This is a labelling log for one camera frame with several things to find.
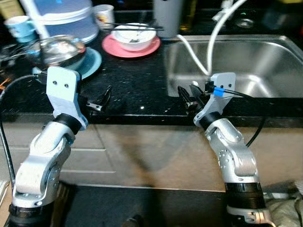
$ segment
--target blue connector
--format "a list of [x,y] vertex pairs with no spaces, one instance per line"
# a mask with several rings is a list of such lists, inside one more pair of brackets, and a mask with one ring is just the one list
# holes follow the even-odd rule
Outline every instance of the blue connector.
[[224,91],[225,91],[224,88],[215,87],[215,88],[214,88],[214,95],[215,95],[215,96],[219,96],[219,97],[223,97]]

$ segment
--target white cable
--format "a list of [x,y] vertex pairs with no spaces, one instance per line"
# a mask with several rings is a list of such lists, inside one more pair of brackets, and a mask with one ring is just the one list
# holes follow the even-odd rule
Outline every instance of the white cable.
[[205,74],[209,76],[208,71],[206,70],[206,68],[204,68],[204,66],[202,65],[202,63],[199,61],[199,59],[197,58],[196,54],[194,53],[193,49],[191,48],[190,44],[188,43],[188,41],[182,36],[182,35],[177,35],[177,37],[184,43],[185,47],[187,48],[190,56],[193,58],[194,62],[197,64],[197,66],[200,68],[200,70]]
[[233,12],[239,8],[243,3],[245,3],[247,0],[238,0],[236,3],[234,3],[224,14],[224,16],[218,21],[216,26],[213,29],[213,32],[211,34],[211,37],[209,39],[208,47],[207,47],[207,68],[208,73],[207,75],[211,76],[213,71],[213,51],[214,51],[214,42],[216,40],[216,37],[221,30],[222,26],[226,22],[226,20],[230,17]]

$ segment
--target gray cup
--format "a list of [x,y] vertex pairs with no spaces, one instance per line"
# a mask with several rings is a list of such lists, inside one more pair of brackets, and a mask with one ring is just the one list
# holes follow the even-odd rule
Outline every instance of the gray cup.
[[153,0],[154,19],[164,28],[157,32],[158,36],[172,38],[179,33],[183,3],[184,0]]

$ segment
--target white bowl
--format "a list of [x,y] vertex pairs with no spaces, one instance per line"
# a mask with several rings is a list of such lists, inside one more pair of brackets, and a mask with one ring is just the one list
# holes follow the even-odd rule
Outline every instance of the white bowl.
[[[154,29],[154,28],[146,28],[140,27],[139,23],[129,23],[130,25],[138,25],[138,26],[127,26],[127,25],[119,25],[115,28],[132,28],[132,29]],[[148,47],[153,38],[156,36],[156,31],[112,31],[112,36],[119,42],[120,46],[127,51],[140,51]],[[130,43],[132,39],[139,39],[136,43]]]

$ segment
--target dark floor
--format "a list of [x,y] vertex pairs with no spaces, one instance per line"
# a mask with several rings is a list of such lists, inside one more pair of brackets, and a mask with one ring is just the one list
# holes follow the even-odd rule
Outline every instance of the dark floor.
[[139,214],[144,227],[223,227],[224,193],[76,187],[66,227],[120,227]]

